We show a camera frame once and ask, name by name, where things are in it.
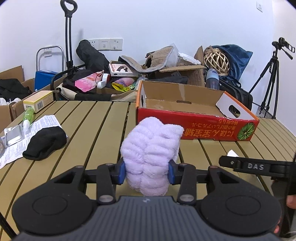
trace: white paper scrap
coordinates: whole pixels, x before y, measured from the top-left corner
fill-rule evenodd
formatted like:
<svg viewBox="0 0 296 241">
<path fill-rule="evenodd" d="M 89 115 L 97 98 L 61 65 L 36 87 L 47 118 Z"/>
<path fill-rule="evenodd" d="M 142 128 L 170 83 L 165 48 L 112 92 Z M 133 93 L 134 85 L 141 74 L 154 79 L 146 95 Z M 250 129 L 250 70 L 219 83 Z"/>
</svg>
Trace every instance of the white paper scrap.
<svg viewBox="0 0 296 241">
<path fill-rule="evenodd" d="M 234 152 L 234 150 L 230 150 L 230 151 L 227 153 L 227 156 L 238 157 L 238 154 L 236 154 L 236 153 Z"/>
<path fill-rule="evenodd" d="M 45 115 L 39 120 L 33 122 L 32 125 L 29 127 L 29 132 L 25 135 L 24 140 L 17 142 L 5 149 L 3 156 L 0 158 L 0 169 L 3 168 L 6 164 L 15 161 L 18 158 L 21 158 L 22 153 L 27 149 L 32 136 L 34 136 L 39 130 L 53 126 L 61 127 L 60 123 L 54 115 Z"/>
</svg>

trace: black suitcase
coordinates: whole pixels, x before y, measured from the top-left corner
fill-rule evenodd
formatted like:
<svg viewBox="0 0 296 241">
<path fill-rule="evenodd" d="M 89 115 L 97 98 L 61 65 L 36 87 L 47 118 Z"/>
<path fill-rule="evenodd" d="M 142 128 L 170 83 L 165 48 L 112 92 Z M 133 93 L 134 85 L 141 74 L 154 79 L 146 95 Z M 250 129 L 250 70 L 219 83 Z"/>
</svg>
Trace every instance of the black suitcase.
<svg viewBox="0 0 296 241">
<path fill-rule="evenodd" d="M 220 90 L 226 91 L 230 95 L 232 95 L 235 99 L 241 102 L 245 107 L 249 110 L 252 109 L 253 96 L 243 90 L 242 88 L 230 85 L 222 79 L 219 79 Z"/>
</svg>

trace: water bottle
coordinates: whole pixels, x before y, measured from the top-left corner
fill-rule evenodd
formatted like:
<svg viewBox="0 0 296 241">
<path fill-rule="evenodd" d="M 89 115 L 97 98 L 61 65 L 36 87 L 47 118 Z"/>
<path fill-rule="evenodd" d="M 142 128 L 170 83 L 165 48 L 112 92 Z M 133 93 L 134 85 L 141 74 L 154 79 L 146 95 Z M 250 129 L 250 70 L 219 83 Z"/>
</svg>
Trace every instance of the water bottle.
<svg viewBox="0 0 296 241">
<path fill-rule="evenodd" d="M 219 89 L 219 75 L 215 69 L 209 69 L 207 72 L 205 86 L 213 90 Z"/>
</svg>

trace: black handle grip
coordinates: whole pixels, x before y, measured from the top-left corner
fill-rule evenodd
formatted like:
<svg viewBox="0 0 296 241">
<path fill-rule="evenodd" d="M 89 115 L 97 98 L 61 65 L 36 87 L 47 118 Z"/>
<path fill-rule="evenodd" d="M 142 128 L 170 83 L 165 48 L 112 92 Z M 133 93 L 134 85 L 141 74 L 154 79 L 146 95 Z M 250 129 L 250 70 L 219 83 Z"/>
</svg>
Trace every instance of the black handle grip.
<svg viewBox="0 0 296 241">
<path fill-rule="evenodd" d="M 72 10 L 69 10 L 66 7 L 65 2 L 67 2 L 69 4 L 72 4 L 74 6 L 74 8 Z M 75 1 L 73 1 L 73 0 L 61 0 L 61 7 L 62 7 L 62 9 L 65 12 L 65 17 L 71 18 L 72 17 L 72 14 L 75 13 L 76 10 L 77 10 L 77 3 Z"/>
</svg>

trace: person's hand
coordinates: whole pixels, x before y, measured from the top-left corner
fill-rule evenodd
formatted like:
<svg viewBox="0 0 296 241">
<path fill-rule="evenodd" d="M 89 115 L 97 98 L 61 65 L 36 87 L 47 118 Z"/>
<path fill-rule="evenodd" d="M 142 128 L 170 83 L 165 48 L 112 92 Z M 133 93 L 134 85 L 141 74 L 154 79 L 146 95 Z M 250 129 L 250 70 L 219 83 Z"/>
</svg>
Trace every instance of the person's hand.
<svg viewBox="0 0 296 241">
<path fill-rule="evenodd" d="M 291 209 L 296 209 L 296 195 L 287 196 L 287 206 Z M 274 233 L 277 234 L 279 232 L 279 226 L 276 227 Z"/>
<path fill-rule="evenodd" d="M 287 196 L 287 206 L 291 209 L 296 209 L 296 195 Z"/>
</svg>

